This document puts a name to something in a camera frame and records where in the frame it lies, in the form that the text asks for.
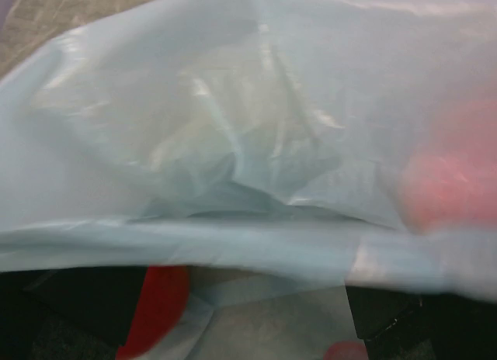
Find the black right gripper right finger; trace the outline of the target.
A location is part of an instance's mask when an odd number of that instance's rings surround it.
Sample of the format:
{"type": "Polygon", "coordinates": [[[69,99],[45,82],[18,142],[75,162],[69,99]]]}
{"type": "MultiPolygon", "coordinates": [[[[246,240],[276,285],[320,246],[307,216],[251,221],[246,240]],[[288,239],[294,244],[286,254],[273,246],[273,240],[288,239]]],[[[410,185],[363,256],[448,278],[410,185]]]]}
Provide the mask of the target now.
{"type": "Polygon", "coordinates": [[[496,359],[496,305],[453,294],[346,287],[370,359],[496,359]]]}

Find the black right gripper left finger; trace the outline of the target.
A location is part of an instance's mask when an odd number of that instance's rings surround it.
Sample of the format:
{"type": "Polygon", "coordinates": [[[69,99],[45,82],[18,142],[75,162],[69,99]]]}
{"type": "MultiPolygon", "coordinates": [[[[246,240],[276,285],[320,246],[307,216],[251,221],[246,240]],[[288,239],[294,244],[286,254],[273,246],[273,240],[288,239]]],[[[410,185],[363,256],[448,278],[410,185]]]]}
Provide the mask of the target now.
{"type": "Polygon", "coordinates": [[[144,267],[1,274],[3,359],[114,359],[130,331],[144,267]]]}

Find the red fruit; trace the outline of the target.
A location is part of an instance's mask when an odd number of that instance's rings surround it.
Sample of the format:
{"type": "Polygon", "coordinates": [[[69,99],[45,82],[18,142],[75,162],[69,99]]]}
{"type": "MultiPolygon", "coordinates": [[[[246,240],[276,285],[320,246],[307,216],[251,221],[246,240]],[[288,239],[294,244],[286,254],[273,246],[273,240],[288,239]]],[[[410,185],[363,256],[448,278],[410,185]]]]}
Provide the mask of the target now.
{"type": "Polygon", "coordinates": [[[150,351],[179,322],[188,298],[186,267],[148,268],[127,341],[116,358],[135,359],[150,351]]]}

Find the light blue printed plastic bag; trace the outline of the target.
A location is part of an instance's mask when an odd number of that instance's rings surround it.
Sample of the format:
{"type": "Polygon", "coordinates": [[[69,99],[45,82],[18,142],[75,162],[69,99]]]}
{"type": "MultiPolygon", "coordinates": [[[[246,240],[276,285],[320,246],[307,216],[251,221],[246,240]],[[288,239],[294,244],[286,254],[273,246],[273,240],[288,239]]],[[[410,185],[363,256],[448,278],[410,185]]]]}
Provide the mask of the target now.
{"type": "Polygon", "coordinates": [[[1,274],[184,266],[135,359],[361,358],[346,287],[496,305],[496,0],[154,0],[1,82],[1,274]]]}

